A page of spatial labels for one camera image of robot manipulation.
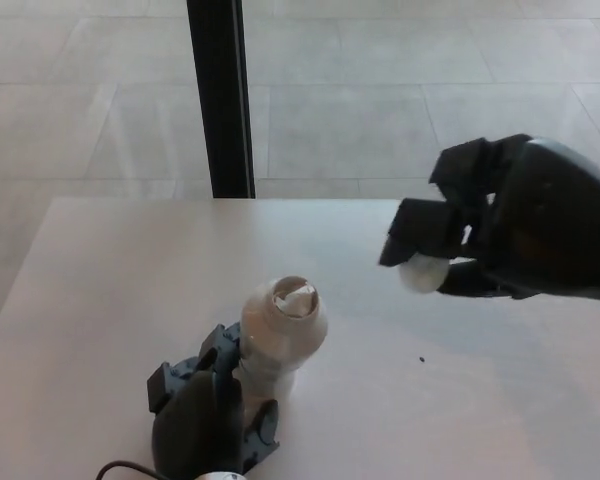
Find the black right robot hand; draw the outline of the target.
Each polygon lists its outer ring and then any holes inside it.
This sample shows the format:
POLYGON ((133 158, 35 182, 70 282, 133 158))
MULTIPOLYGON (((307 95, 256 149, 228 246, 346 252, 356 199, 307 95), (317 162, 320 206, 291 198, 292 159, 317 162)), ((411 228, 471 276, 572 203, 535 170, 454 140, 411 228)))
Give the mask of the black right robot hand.
POLYGON ((526 134, 444 149, 437 200, 400 203, 379 262, 412 288, 467 298, 600 301, 600 168, 526 134))

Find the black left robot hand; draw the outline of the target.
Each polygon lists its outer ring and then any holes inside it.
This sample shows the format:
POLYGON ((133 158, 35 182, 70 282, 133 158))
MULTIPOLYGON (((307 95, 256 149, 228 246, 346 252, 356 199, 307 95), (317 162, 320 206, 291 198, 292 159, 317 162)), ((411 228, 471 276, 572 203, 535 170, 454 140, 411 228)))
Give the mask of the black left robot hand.
POLYGON ((247 474, 279 448, 279 405, 267 400, 250 424, 240 381, 240 325, 217 325, 199 354, 162 363, 147 380, 155 415, 151 449, 156 471, 169 479, 247 474))

